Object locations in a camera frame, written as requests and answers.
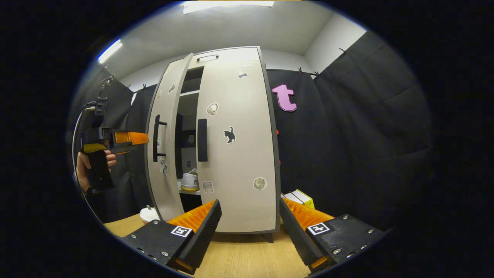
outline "white wall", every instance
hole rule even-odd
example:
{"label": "white wall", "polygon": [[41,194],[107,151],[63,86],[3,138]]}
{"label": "white wall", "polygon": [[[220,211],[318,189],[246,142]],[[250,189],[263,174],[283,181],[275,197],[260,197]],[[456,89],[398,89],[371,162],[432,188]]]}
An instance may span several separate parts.
{"label": "white wall", "polygon": [[[261,53],[267,69],[298,71],[298,68],[302,67],[303,72],[314,72],[304,56],[268,49],[261,49]],[[123,77],[120,82],[125,86],[130,84],[130,89],[134,92],[142,89],[142,84],[147,84],[148,86],[157,84],[167,65],[182,57],[185,57],[185,55],[154,63]]]}
{"label": "white wall", "polygon": [[322,72],[356,42],[366,30],[344,16],[334,13],[305,53],[314,71]]}

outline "black cat sticker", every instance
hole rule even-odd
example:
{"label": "black cat sticker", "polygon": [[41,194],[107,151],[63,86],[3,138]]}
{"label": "black cat sticker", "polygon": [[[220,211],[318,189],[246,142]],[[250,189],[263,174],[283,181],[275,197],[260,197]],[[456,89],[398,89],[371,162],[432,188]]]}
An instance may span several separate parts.
{"label": "black cat sticker", "polygon": [[235,134],[233,133],[233,128],[232,127],[229,127],[229,128],[230,128],[230,131],[223,130],[223,132],[225,133],[225,137],[228,137],[228,142],[226,142],[227,144],[230,144],[232,141],[236,141],[235,140]]}

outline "wooden table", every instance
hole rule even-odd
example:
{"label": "wooden table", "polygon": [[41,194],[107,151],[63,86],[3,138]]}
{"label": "wooden table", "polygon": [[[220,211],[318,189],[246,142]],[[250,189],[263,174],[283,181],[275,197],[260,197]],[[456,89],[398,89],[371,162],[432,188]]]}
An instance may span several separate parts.
{"label": "wooden table", "polygon": [[[144,226],[139,215],[106,223],[113,234],[124,237]],[[197,278],[303,278],[310,270],[300,259],[283,224],[268,243],[260,234],[215,234],[204,255]]]}

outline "wardrobe door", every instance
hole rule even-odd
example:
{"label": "wardrobe door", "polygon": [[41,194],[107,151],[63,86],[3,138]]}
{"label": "wardrobe door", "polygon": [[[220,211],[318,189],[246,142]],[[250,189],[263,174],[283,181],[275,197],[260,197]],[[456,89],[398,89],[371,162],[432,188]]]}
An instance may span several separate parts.
{"label": "wardrobe door", "polygon": [[191,53],[168,65],[148,117],[148,184],[155,208],[164,221],[184,213],[175,172],[175,122],[179,94],[192,56]]}
{"label": "wardrobe door", "polygon": [[260,61],[238,58],[208,62],[199,91],[199,186],[203,203],[215,199],[221,203],[216,231],[274,230],[279,196]]}

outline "ceiling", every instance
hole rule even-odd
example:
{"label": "ceiling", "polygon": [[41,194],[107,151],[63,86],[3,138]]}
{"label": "ceiling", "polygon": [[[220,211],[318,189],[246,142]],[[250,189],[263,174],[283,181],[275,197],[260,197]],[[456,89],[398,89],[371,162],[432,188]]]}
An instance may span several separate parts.
{"label": "ceiling", "polygon": [[215,7],[185,15],[178,4],[122,36],[123,46],[103,66],[123,78],[165,59],[227,47],[260,46],[304,55],[332,14],[312,1]]}

